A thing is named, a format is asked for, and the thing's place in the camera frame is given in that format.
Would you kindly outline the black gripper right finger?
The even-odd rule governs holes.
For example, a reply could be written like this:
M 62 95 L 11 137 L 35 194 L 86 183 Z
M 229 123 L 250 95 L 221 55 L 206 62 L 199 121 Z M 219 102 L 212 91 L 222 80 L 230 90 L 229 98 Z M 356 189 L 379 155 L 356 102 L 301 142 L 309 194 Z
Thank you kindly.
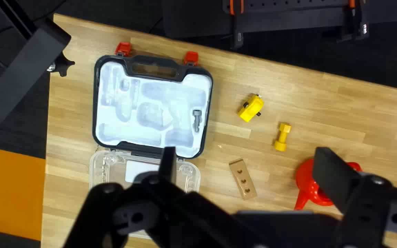
M 397 234 L 397 188 L 383 177 L 357 172 L 330 148 L 314 152 L 313 179 L 342 212 L 338 248 L 383 248 Z

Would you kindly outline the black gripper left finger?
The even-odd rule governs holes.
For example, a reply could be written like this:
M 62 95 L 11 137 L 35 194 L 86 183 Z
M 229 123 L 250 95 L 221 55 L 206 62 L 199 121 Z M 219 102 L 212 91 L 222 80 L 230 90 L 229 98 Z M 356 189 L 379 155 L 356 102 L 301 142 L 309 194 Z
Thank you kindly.
M 160 247 L 234 248 L 232 217 L 203 196 L 175 186 L 174 166 L 175 149 L 166 148 L 159 171 L 138 175 L 128 189 L 119 183 L 93 188 L 64 248 L 123 248 L 139 230 Z

